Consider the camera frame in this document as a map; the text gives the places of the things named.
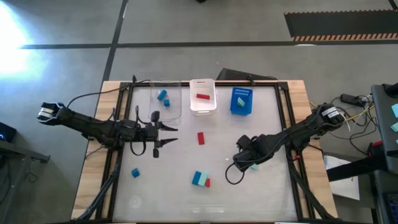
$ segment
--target white plastic bin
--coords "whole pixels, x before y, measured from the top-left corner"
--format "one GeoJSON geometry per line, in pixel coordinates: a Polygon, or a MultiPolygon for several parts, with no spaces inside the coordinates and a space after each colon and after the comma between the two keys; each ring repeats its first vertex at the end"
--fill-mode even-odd
{"type": "Polygon", "coordinates": [[[195,116],[208,116],[216,113],[217,97],[214,80],[210,78],[196,79],[189,82],[191,112],[195,116]],[[209,95],[210,99],[197,98],[197,94],[209,95]]]}

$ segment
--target teal block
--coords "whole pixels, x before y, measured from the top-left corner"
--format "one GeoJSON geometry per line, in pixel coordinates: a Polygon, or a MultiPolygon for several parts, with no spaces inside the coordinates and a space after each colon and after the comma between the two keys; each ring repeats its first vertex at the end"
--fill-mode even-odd
{"type": "Polygon", "coordinates": [[[395,132],[398,132],[398,122],[396,122],[395,124],[393,124],[393,125],[391,126],[391,128],[392,128],[395,132]]]}
{"type": "Polygon", "coordinates": [[[207,179],[207,173],[202,172],[202,173],[201,173],[201,176],[200,176],[200,178],[199,178],[198,185],[204,186],[205,183],[206,183],[206,179],[207,179]]]}
{"type": "Polygon", "coordinates": [[[398,103],[391,106],[392,111],[394,112],[394,115],[396,116],[396,118],[398,118],[398,103]]]}
{"type": "Polygon", "coordinates": [[[259,170],[259,166],[257,164],[253,164],[250,169],[259,170]]]}
{"type": "Polygon", "coordinates": [[[244,101],[240,98],[240,97],[238,97],[238,102],[237,102],[237,104],[239,105],[239,106],[244,106],[244,101]]]}

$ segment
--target cyan block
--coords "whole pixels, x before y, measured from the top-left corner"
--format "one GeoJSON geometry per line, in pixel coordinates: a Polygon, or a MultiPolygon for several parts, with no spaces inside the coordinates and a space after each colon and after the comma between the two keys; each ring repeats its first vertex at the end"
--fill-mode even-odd
{"type": "Polygon", "coordinates": [[[396,116],[396,118],[398,118],[398,103],[395,105],[391,106],[392,111],[394,112],[394,115],[396,116]]]}
{"type": "Polygon", "coordinates": [[[253,164],[250,166],[250,169],[259,170],[259,166],[257,164],[253,164]]]}
{"type": "Polygon", "coordinates": [[[240,98],[240,97],[238,97],[238,102],[237,102],[237,104],[239,105],[239,106],[244,106],[244,101],[240,98]]]}
{"type": "Polygon", "coordinates": [[[164,100],[164,106],[169,107],[170,106],[170,100],[164,100]]]}
{"type": "Polygon", "coordinates": [[[395,124],[393,124],[393,125],[391,126],[391,128],[392,128],[395,132],[398,132],[398,122],[396,122],[395,124]]]}
{"type": "Polygon", "coordinates": [[[158,100],[163,100],[167,95],[167,91],[166,90],[162,90],[159,95],[157,95],[157,99],[158,100]]]}
{"type": "Polygon", "coordinates": [[[207,173],[202,172],[201,176],[200,176],[200,179],[199,179],[199,182],[198,182],[198,185],[204,186],[205,183],[206,183],[206,179],[207,179],[207,173]]]}
{"type": "Polygon", "coordinates": [[[193,185],[198,185],[200,176],[201,176],[201,172],[196,171],[195,175],[193,176],[193,179],[192,179],[193,185]]]}
{"type": "Polygon", "coordinates": [[[133,170],[131,171],[131,175],[132,175],[134,178],[138,177],[138,176],[139,176],[139,171],[138,171],[138,169],[137,169],[137,168],[133,169],[133,170]]]}

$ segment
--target white paper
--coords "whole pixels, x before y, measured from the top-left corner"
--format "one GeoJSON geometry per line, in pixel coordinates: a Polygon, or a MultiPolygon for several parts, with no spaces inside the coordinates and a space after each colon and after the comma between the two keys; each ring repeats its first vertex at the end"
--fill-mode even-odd
{"type": "MultiPolygon", "coordinates": [[[[324,156],[325,167],[331,169],[344,164],[349,164],[349,161],[338,159],[333,156],[324,156]]],[[[335,195],[359,200],[359,186],[358,177],[350,177],[344,180],[337,180],[330,182],[331,192],[335,195]]]]}

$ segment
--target clear plastic container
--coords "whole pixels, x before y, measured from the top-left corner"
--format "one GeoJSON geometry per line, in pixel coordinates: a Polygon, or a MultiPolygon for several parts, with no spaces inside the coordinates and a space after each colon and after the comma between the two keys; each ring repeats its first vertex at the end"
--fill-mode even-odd
{"type": "Polygon", "coordinates": [[[160,111],[160,119],[162,122],[171,122],[181,117],[181,81],[152,81],[150,83],[150,102],[148,118],[154,111],[160,111]],[[167,92],[163,100],[157,97],[162,90],[167,92]],[[164,106],[164,100],[170,101],[170,106],[164,106]]]}

